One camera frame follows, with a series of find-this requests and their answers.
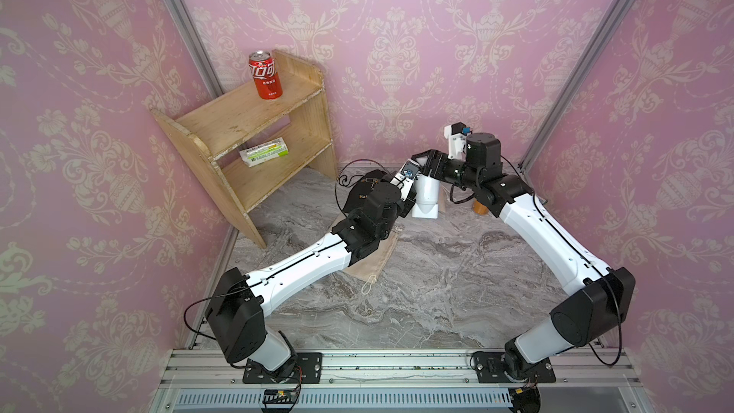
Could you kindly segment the white hair dryer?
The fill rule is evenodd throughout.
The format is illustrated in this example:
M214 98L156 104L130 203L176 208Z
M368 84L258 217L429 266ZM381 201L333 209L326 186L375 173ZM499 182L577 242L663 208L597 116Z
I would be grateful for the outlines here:
M411 216L418 219L437 219L441 192L440 181L432 177L419 175L413 189L416 190L416 198Z

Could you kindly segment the black drawstring bag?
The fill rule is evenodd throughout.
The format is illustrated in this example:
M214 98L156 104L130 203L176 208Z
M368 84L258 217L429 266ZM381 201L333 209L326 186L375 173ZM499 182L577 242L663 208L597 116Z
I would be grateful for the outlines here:
M338 204L343 214L347 215L355 208L360 208L373 187L383 181L388 173L382 169L374 169L363 175L348 177L341 175L338 184L349 189L347 200L344 204Z

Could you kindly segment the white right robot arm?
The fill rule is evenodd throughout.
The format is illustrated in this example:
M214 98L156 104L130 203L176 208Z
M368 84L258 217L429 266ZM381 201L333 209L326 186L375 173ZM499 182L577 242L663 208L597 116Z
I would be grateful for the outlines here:
M494 135L468 135L462 160L435 149L414 159L422 176L470 190L476 201L516 231L567 296L543 321L506 343L509 378L523 382L549 357L622 329L636 285L634 275L625 267L610 267L583 247L543 208L534 189L506 173L501 143Z

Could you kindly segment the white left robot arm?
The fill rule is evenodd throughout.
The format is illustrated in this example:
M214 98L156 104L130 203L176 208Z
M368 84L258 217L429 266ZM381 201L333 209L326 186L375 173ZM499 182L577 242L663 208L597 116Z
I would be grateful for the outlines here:
M409 178L379 181L348 215L315 244L271 267L244 275L225 272L204 318L229 364L252 359L266 371L290 371L296 352L266 318L281 304L322 277L345 270L373 254L393 225L412 208L416 191Z

